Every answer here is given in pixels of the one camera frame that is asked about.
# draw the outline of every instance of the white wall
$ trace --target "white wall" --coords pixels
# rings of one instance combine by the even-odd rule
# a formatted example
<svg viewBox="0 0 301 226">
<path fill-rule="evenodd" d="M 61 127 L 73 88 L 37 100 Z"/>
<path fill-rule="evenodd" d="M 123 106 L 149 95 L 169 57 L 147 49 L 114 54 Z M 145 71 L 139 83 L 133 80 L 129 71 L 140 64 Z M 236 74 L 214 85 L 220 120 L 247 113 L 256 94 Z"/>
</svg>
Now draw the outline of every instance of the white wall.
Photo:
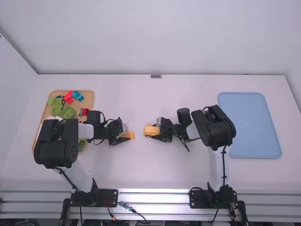
<svg viewBox="0 0 301 226">
<path fill-rule="evenodd" d="M 301 111 L 301 55 L 290 66 L 286 79 Z"/>
<path fill-rule="evenodd" d="M 1 35 L 0 171 L 18 128 L 36 76 L 35 71 Z"/>
<path fill-rule="evenodd" d="M 284 74 L 301 53 L 300 9 L 300 0 L 0 0 L 0 27 L 40 73 Z"/>
</svg>

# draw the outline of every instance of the metal rail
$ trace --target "metal rail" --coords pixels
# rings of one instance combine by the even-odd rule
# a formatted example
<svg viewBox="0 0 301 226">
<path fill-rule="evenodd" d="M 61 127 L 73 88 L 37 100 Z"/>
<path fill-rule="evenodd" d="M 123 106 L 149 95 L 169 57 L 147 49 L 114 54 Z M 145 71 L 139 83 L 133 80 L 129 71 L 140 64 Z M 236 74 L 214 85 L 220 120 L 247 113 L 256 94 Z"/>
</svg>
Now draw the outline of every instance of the metal rail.
<svg viewBox="0 0 301 226">
<path fill-rule="evenodd" d="M 119 189 L 119 201 L 129 203 L 148 220 L 212 220 L 215 209 L 193 210 L 189 190 Z M 60 218 L 67 191 L 0 190 L 0 218 Z M 237 191 L 246 202 L 249 221 L 301 222 L 301 191 Z M 82 207 L 84 219 L 110 219 L 106 208 Z M 140 216 L 122 207 L 111 208 L 120 220 L 139 220 Z M 79 218 L 79 208 L 71 207 L 68 218 Z M 230 221 L 228 210 L 219 210 L 218 221 Z"/>
</svg>

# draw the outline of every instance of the light blue tray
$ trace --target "light blue tray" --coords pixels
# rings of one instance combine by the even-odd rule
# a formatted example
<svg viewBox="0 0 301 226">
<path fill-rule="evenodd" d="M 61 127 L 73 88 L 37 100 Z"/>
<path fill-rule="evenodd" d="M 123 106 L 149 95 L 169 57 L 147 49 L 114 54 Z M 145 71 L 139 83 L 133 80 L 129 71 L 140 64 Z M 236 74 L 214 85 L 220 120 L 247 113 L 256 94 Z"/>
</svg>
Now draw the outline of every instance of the light blue tray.
<svg viewBox="0 0 301 226">
<path fill-rule="evenodd" d="M 260 93 L 220 93 L 221 109 L 236 128 L 233 158 L 279 158 L 282 154 L 265 98 Z"/>
</svg>

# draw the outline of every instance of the yellow block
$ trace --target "yellow block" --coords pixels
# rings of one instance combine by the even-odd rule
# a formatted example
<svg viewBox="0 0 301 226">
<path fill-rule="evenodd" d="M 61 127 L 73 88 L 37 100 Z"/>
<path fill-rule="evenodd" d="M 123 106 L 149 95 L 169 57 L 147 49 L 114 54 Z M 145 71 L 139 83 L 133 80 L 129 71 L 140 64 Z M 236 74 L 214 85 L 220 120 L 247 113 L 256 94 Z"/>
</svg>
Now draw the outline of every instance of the yellow block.
<svg viewBox="0 0 301 226">
<path fill-rule="evenodd" d="M 121 137 L 130 138 L 131 140 L 135 139 L 135 133 L 134 132 L 127 132 L 125 134 L 120 135 Z"/>
<path fill-rule="evenodd" d="M 151 137 L 155 135 L 160 134 L 160 127 L 159 126 L 152 126 L 152 125 L 146 125 L 144 127 L 143 135 L 146 137 Z"/>
</svg>

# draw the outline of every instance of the green block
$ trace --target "green block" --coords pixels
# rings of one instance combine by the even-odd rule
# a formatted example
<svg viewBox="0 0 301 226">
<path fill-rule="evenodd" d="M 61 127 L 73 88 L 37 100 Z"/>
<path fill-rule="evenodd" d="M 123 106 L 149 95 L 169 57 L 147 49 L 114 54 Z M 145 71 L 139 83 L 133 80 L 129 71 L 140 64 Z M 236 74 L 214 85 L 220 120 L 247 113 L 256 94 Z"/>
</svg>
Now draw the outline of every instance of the green block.
<svg viewBox="0 0 301 226">
<path fill-rule="evenodd" d="M 53 105 L 54 100 L 55 100 L 55 98 L 48 98 L 47 99 L 47 104 L 48 105 Z"/>
<path fill-rule="evenodd" d="M 79 140 L 79 154 L 85 150 L 86 144 L 86 140 Z"/>
<path fill-rule="evenodd" d="M 60 115 L 63 110 L 63 105 L 53 106 L 51 109 L 51 115 Z"/>
<path fill-rule="evenodd" d="M 54 98 L 53 105 L 54 106 L 62 106 L 65 103 L 63 98 Z"/>
<path fill-rule="evenodd" d="M 69 105 L 68 106 L 66 106 L 63 110 L 62 110 L 62 112 L 61 112 L 61 116 L 62 116 L 62 118 L 64 118 L 64 119 L 71 119 L 71 118 L 73 118 L 73 116 L 76 114 L 76 111 L 72 108 L 72 107 L 70 107 Z"/>
</svg>

